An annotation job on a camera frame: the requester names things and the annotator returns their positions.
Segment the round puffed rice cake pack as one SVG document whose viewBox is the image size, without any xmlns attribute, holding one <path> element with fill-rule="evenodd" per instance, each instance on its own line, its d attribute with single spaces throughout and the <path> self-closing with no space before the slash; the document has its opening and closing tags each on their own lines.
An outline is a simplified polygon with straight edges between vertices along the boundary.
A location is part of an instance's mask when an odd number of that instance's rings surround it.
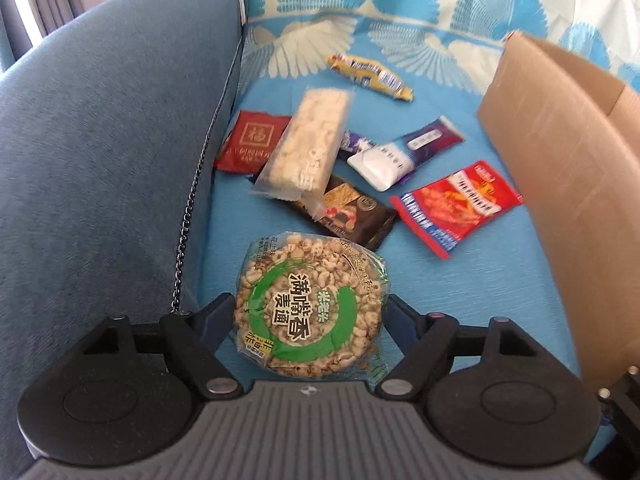
<svg viewBox="0 0 640 480">
<path fill-rule="evenodd" d="M 238 351 L 283 377 L 368 367 L 390 281 L 375 252 L 338 237 L 284 232 L 250 244 L 238 278 Z"/>
</svg>

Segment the red spicy snack packet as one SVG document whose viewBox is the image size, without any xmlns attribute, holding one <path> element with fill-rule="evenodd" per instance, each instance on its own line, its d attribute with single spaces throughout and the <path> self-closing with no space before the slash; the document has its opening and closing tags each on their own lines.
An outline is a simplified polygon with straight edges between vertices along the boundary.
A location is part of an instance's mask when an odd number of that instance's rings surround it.
<svg viewBox="0 0 640 480">
<path fill-rule="evenodd" d="M 473 232 L 522 203 L 523 196 L 484 160 L 390 198 L 402 222 L 442 260 Z"/>
</svg>

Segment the dark chocolate snack packet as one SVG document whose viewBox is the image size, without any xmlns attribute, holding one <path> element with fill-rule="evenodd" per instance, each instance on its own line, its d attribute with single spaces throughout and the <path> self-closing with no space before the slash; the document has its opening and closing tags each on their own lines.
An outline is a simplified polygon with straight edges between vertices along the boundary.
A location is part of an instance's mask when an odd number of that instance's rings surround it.
<svg viewBox="0 0 640 480">
<path fill-rule="evenodd" d="M 314 240 L 337 237 L 376 252 L 398 220 L 397 211 L 363 192 L 349 181 L 331 174 L 323 194 L 324 208 L 318 219 L 300 200 L 280 200 L 285 208 L 305 220 Z"/>
</svg>

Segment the puffed rice bar packet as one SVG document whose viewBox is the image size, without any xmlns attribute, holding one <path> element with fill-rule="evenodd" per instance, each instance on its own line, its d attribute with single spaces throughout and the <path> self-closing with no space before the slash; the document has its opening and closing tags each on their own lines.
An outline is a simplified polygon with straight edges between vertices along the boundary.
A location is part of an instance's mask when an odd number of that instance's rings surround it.
<svg viewBox="0 0 640 480">
<path fill-rule="evenodd" d="M 314 220 L 323 217 L 324 193 L 354 96 L 345 89 L 309 88 L 258 174 L 252 192 L 300 203 Z"/>
</svg>

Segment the dark red square snack packet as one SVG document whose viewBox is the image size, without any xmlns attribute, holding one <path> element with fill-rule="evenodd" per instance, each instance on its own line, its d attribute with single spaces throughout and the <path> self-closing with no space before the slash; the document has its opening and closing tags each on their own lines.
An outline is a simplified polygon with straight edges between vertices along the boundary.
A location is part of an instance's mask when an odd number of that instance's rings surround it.
<svg viewBox="0 0 640 480">
<path fill-rule="evenodd" d="M 214 167 L 230 174 L 254 174 L 261 170 L 290 120 L 290 116 L 241 110 Z"/>
</svg>

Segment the small purple candy packet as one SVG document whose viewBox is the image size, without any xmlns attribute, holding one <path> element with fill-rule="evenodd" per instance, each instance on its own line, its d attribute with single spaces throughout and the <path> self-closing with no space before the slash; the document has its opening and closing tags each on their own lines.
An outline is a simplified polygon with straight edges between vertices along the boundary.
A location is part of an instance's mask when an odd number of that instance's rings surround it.
<svg viewBox="0 0 640 480">
<path fill-rule="evenodd" d="M 345 131 L 341 140 L 338 157 L 340 159 L 349 159 L 350 156 L 370 150 L 376 145 L 366 136 L 360 136 L 358 133 Z"/>
</svg>

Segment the yellow Alpenliebe candy pack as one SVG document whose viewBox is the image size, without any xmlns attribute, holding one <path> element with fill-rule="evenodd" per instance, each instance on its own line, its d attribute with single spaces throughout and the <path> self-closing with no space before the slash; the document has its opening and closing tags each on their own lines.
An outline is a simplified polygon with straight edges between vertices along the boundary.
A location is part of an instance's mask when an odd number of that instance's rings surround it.
<svg viewBox="0 0 640 480">
<path fill-rule="evenodd" d="M 326 64 L 357 86 L 385 94 L 394 100 L 413 101 L 413 91 L 397 74 L 378 61 L 337 53 L 329 55 Z"/>
</svg>

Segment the dark blue sofa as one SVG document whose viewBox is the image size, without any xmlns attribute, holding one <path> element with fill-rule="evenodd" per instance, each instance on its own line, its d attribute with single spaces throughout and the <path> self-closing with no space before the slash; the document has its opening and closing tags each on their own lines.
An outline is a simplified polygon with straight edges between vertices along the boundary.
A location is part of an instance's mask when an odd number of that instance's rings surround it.
<svg viewBox="0 0 640 480">
<path fill-rule="evenodd" d="M 107 315 L 198 307 L 247 0 L 110 0 L 1 81 L 1 474 L 18 399 Z"/>
</svg>

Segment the brown cardboard box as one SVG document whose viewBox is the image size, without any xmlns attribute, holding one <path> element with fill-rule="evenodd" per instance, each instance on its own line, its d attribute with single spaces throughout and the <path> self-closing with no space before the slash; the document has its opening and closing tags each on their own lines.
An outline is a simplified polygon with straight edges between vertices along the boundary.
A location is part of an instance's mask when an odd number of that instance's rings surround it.
<svg viewBox="0 0 640 480">
<path fill-rule="evenodd" d="M 533 218 L 582 378 L 639 362 L 639 95 L 555 44 L 514 32 L 477 112 Z"/>
</svg>

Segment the blue fan-pattern sofa cover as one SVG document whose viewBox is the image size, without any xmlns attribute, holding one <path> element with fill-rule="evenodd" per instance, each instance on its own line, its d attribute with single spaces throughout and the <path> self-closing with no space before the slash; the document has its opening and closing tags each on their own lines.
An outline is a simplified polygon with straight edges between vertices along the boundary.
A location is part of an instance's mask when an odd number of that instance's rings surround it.
<svg viewBox="0 0 640 480">
<path fill-rule="evenodd" d="M 385 143 L 445 116 L 463 141 L 395 186 L 398 194 L 501 158 L 477 120 L 512 32 L 547 40 L 631 87 L 639 83 L 639 0 L 248 0 L 237 110 L 289 115 L 314 87 L 345 87 L 322 58 L 373 58 L 412 89 L 411 102 L 352 88 L 348 128 Z M 439 259 L 402 223 L 382 241 L 390 288 L 415 307 L 471 324 L 509 315 L 571 370 L 598 385 L 639 359 L 634 318 L 606 292 L 583 335 L 565 310 L 529 205 L 484 226 Z"/>
</svg>

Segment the grey curtain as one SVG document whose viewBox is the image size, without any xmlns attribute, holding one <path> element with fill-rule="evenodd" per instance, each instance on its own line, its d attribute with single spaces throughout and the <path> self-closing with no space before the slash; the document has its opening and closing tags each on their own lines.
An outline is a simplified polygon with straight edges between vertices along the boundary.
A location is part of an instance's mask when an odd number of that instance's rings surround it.
<svg viewBox="0 0 640 480">
<path fill-rule="evenodd" d="M 84 12 L 81 0 L 1 0 L 1 73 Z"/>
</svg>

